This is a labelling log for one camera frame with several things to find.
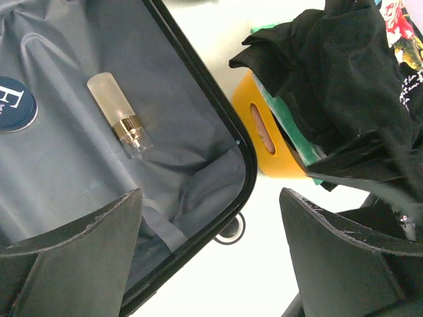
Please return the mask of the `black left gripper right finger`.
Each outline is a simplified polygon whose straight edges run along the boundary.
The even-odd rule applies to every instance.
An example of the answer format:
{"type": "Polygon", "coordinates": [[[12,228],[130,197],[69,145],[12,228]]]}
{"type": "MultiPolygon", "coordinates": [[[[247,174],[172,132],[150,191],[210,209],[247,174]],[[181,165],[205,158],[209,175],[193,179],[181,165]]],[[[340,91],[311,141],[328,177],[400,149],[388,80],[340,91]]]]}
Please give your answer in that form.
{"type": "Polygon", "coordinates": [[[284,188],[280,209],[299,289],[286,316],[422,315],[422,245],[378,205],[332,213],[284,188]]]}

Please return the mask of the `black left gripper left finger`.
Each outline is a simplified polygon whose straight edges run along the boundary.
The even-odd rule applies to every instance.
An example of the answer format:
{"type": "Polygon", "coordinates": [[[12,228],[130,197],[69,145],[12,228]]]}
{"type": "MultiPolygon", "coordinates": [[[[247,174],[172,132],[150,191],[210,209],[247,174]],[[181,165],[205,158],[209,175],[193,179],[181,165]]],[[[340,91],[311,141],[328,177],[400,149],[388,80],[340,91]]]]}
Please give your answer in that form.
{"type": "Polygon", "coordinates": [[[141,222],[131,191],[50,232],[1,246],[2,316],[118,316],[141,222]]]}

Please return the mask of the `yellow plastic basket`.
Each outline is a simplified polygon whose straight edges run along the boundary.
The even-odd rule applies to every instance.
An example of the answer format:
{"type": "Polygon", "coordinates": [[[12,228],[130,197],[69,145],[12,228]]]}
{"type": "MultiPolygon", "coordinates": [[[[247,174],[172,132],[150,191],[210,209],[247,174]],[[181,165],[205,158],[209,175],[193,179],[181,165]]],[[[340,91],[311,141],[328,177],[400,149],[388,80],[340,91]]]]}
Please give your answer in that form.
{"type": "Polygon", "coordinates": [[[300,159],[282,136],[251,71],[235,88],[231,103],[254,145],[261,173],[270,178],[306,179],[300,159]]]}

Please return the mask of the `yellow Pikachu suitcase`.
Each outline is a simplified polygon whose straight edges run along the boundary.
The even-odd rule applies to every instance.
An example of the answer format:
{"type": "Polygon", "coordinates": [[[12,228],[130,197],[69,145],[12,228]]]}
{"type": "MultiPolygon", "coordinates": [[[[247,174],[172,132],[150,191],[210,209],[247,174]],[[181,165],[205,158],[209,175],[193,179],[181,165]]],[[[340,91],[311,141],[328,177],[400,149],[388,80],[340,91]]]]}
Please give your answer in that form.
{"type": "Polygon", "coordinates": [[[1,2],[2,316],[131,315],[256,175],[161,1],[1,2]]]}

